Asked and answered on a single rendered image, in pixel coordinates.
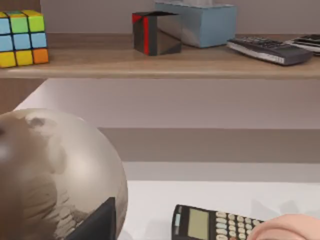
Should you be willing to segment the colourful puzzle cube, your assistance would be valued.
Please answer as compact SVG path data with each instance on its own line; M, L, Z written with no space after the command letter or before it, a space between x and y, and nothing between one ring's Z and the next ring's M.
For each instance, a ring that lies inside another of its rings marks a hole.
M43 14L35 10L0 11L0 69L48 62Z

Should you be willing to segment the black and red cube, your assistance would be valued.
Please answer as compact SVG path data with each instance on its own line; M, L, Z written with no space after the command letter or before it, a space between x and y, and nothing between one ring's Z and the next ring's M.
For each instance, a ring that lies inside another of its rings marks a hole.
M182 17L165 11L131 15L133 48L147 56L177 54L182 50Z

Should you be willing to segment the grey brown globe ball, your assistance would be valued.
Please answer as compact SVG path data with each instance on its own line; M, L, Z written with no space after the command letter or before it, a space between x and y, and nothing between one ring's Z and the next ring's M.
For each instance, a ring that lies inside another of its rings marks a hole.
M118 240L128 183L98 128L45 108L0 114L0 240L65 240L110 197Z

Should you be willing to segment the black and silver calculator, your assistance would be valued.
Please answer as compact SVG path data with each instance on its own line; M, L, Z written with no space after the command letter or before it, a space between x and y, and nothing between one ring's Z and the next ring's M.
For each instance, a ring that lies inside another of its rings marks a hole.
M320 56L320 34L299 36L286 40L285 43L311 51L315 56Z

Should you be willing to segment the pink rounded object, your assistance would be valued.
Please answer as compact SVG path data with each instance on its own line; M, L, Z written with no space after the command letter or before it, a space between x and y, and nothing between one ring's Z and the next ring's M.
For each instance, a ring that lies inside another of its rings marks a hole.
M320 219L304 214L285 214L256 226L247 240L320 240Z

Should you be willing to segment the black calculator with pale keys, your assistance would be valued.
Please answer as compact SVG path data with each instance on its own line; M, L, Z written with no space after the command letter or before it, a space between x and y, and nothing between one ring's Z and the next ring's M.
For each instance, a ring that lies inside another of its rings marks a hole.
M171 240L247 240L263 221L224 211L177 204L171 223Z

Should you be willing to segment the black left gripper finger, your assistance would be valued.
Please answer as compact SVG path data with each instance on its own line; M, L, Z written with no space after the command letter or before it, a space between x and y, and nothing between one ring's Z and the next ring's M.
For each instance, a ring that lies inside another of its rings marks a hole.
M116 240L116 199L109 197L65 240Z

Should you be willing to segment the light blue tissue box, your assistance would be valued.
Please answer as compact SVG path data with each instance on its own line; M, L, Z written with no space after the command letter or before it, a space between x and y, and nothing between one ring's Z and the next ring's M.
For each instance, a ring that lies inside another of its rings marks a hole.
M180 15L183 44L196 48L225 45L236 35L237 7L215 0L154 0L155 10Z

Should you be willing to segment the wooden shelf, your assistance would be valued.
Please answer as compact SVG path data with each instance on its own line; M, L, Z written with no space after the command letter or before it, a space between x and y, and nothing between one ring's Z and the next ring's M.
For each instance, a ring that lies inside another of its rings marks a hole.
M0 68L0 113L13 110L49 78L320 80L320 57L277 66L225 46L146 56L130 34L49 33L49 63Z

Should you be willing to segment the dark grey calculator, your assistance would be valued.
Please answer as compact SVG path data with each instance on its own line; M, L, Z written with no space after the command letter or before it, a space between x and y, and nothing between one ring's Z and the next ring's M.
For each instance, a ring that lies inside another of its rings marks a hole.
M226 46L248 57L280 66L303 64L313 57L309 50L263 37L237 37L228 40Z

